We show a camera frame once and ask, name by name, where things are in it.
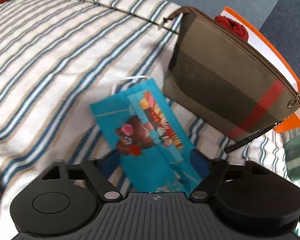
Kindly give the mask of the orange cardboard box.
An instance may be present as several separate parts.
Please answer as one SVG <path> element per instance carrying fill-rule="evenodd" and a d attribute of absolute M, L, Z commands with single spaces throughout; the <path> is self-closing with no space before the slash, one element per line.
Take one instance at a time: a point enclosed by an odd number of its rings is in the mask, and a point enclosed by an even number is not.
<path fill-rule="evenodd" d="M 284 77 L 297 92 L 300 92 L 300 80 L 295 74 L 294 70 L 278 52 L 278 50 L 251 23 L 249 23 L 230 7 L 225 7 L 221 12 L 221 15 L 242 24 L 249 34 L 248 43 L 259 53 L 261 53 L 271 64 L 273 64 L 274 67 L 284 75 Z M 299 127 L 300 108 L 295 113 L 290 115 L 285 121 L 276 126 L 274 131 L 276 133 L 283 133 Z"/>

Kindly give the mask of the striped bed blanket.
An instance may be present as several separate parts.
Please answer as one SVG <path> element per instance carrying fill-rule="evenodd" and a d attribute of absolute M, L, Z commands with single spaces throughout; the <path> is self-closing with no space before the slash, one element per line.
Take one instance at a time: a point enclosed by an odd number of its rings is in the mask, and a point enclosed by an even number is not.
<path fill-rule="evenodd" d="M 234 141 L 163 93 L 181 20 L 167 0 L 11 0 L 0 5 L 0 239 L 295 239 L 300 188 L 270 130 Z M 112 149 L 90 105 L 153 79 L 193 144 L 229 168 L 215 198 L 138 192 L 99 203 L 81 162 Z"/>

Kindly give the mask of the olive plaid zipper pouch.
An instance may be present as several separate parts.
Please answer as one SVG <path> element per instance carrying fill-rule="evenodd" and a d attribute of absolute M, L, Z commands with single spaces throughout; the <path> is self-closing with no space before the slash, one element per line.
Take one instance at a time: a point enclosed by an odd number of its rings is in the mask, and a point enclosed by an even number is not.
<path fill-rule="evenodd" d="M 181 25 L 163 93 L 234 143 L 233 152 L 300 108 L 300 92 L 262 54 L 194 7 L 163 19 Z"/>

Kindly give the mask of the clear green plastic storage box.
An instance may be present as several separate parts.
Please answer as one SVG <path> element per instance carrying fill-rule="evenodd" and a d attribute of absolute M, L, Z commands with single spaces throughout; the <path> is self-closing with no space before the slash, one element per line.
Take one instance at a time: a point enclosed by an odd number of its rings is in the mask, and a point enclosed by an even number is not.
<path fill-rule="evenodd" d="M 284 145 L 287 173 L 291 181 L 300 181 L 300 133 Z"/>

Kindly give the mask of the red terry cloth toy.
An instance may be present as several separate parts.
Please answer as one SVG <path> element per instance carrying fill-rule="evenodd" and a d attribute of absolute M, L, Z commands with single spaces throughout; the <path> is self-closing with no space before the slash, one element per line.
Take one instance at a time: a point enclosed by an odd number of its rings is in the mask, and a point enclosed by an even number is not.
<path fill-rule="evenodd" d="M 236 34 L 241 39 L 245 40 L 246 42 L 248 41 L 249 34 L 242 24 L 222 15 L 215 16 L 214 20 L 220 25 L 224 26 L 226 29 L 230 30 L 232 33 Z"/>

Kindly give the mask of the blue printed face mask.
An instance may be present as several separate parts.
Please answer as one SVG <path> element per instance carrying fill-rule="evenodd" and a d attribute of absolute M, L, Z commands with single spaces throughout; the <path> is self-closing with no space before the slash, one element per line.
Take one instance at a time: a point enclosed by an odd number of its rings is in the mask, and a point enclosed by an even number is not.
<path fill-rule="evenodd" d="M 190 192 L 202 181 L 193 144 L 153 79 L 90 105 L 119 167 L 138 192 Z"/>

